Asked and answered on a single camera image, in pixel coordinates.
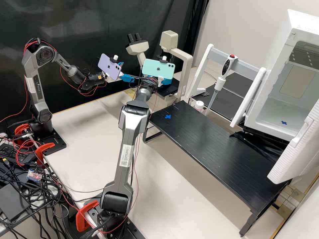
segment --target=black curtain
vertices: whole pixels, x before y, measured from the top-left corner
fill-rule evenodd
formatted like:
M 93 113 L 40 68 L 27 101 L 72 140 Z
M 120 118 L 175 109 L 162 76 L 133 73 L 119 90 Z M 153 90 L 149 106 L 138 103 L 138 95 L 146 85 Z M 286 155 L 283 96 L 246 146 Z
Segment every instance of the black curtain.
M 0 120 L 19 112 L 26 94 L 23 86 L 24 69 L 21 65 L 25 43 L 33 37 L 50 42 L 71 64 L 89 68 L 97 67 L 99 56 L 117 54 L 124 61 L 122 71 L 138 74 L 139 64 L 129 55 L 125 46 L 128 33 L 139 32 L 148 40 L 147 58 L 160 53 L 162 31 L 178 33 L 178 47 L 193 53 L 202 15 L 207 0 L 4 0 L 1 3 L 0 21 L 0 93 L 2 109 Z M 181 63 L 176 71 L 181 70 Z M 54 113 L 93 99 L 128 88 L 122 81 L 100 88 L 92 97 L 83 97 L 63 82 L 59 66 L 47 64 L 39 69 L 46 102 Z M 29 105 L 18 116 L 0 124 L 7 125 L 30 118 Z

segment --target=teal smartphone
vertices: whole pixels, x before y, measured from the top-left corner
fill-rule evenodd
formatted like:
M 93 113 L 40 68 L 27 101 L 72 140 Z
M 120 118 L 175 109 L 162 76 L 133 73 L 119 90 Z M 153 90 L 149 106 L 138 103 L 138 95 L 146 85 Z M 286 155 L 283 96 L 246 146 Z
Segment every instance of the teal smartphone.
M 175 70 L 173 63 L 163 63 L 158 60 L 145 59 L 142 73 L 144 75 L 163 77 L 165 79 L 172 79 Z

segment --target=white wall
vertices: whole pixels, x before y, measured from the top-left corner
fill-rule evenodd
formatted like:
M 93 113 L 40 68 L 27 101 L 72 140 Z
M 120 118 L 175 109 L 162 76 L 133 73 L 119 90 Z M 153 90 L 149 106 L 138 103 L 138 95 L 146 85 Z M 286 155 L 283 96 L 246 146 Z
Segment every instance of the white wall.
M 197 40 L 194 65 L 198 66 L 209 43 L 234 53 L 260 68 L 270 44 L 290 8 L 319 16 L 318 0 L 210 0 Z
M 275 239 L 314 239 L 319 234 L 319 180 L 279 231 Z

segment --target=purple smartphone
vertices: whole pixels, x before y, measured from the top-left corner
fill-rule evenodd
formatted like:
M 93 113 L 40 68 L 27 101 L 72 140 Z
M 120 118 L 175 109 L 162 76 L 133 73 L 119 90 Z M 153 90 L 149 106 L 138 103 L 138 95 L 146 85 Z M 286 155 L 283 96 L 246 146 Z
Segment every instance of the purple smartphone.
M 117 63 L 111 62 L 104 53 L 102 53 L 97 66 L 113 80 L 117 80 L 122 69 Z

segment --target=orange clamp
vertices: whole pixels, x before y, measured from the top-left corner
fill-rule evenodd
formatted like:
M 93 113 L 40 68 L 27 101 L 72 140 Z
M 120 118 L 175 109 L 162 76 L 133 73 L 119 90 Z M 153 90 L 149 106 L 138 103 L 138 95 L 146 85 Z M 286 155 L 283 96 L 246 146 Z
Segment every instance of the orange clamp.
M 14 134 L 22 134 L 22 131 L 25 130 L 25 129 L 28 129 L 28 128 L 29 128 L 29 124 L 28 123 L 19 125 L 14 130 Z
M 39 148 L 37 148 L 35 153 L 36 153 L 36 155 L 38 157 L 38 159 L 37 159 L 37 164 L 38 165 L 43 164 L 43 151 L 47 150 L 48 148 L 52 148 L 54 146 L 55 146 L 54 143 L 46 143 L 44 145 L 41 145 Z
M 97 200 L 89 202 L 87 205 L 82 207 L 75 216 L 76 229 L 79 232 L 85 231 L 90 225 L 86 222 L 86 219 L 83 215 L 88 212 L 90 209 L 96 207 L 99 204 Z
M 28 124 L 28 123 L 19 125 L 18 127 L 15 128 L 14 134 L 15 134 L 15 135 L 23 134 L 23 131 L 24 131 L 25 129 L 28 129 L 28 128 L 29 128 L 29 124 Z M 24 140 L 22 140 L 22 139 L 18 139 L 18 140 L 17 140 L 17 144 L 18 144 L 18 145 L 22 145 L 23 142 L 24 142 Z M 25 144 L 25 146 L 27 146 L 27 147 L 31 147 L 32 145 L 33 145 L 32 142 Z

